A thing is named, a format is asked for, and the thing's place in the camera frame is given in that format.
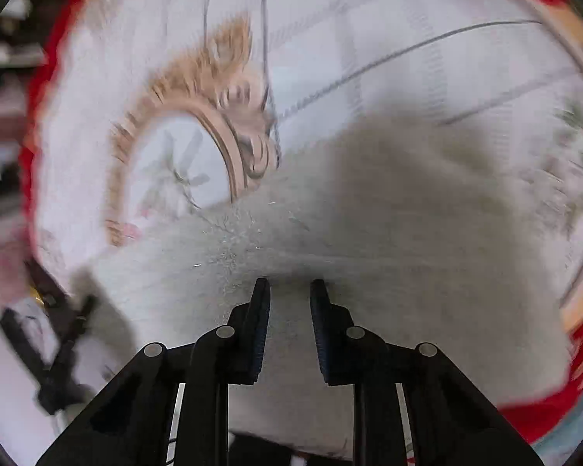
black object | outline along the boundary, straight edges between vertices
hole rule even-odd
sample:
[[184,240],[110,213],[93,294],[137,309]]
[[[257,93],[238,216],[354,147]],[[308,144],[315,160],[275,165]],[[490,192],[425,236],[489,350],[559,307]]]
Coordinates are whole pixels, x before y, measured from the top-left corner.
[[173,409],[185,384],[176,465],[227,464],[228,384],[257,381],[270,312],[270,285],[255,283],[250,303],[196,343],[149,344],[75,418],[38,466],[166,464]]
[[50,366],[45,364],[41,354],[26,338],[17,314],[10,308],[5,308],[2,312],[0,329],[28,371],[39,382],[37,400],[49,415],[64,410],[70,404],[85,401],[84,388],[81,388],[72,377],[76,363],[73,348],[86,330],[86,321],[95,308],[95,303],[94,296],[86,297],[82,310],[76,314],[65,335],[59,337],[58,352]]
[[417,466],[541,465],[517,431],[433,344],[390,345],[355,326],[311,283],[319,367],[328,385],[354,385],[354,464],[403,466],[406,446],[397,398],[401,383]]

brown decorative pattern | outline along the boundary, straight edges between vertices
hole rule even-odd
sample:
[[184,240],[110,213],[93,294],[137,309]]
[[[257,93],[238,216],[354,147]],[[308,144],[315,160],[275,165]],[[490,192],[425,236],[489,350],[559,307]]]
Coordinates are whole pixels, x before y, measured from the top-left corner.
[[188,51],[157,77],[125,120],[115,125],[115,163],[107,185],[106,231],[111,244],[126,237],[122,209],[135,143],[150,123],[166,113],[196,118],[216,143],[227,168],[229,199],[258,187],[277,153],[269,138],[274,118],[266,110],[268,88],[262,71],[249,63],[250,24],[240,16],[208,35],[203,47]]

round metal rivet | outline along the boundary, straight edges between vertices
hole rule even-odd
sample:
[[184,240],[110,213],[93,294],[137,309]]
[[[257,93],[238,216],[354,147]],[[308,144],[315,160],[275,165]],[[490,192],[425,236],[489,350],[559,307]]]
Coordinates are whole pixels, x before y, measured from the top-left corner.
[[434,357],[438,352],[438,349],[434,344],[425,343],[419,345],[419,352],[421,353],[421,355],[424,355],[426,357]]
[[353,340],[360,340],[365,336],[365,330],[357,325],[352,325],[346,329],[346,336]]
[[145,347],[145,355],[147,357],[156,357],[162,353],[162,345],[149,344]]
[[236,330],[230,325],[222,325],[216,329],[216,336],[218,336],[218,338],[231,338],[235,333]]

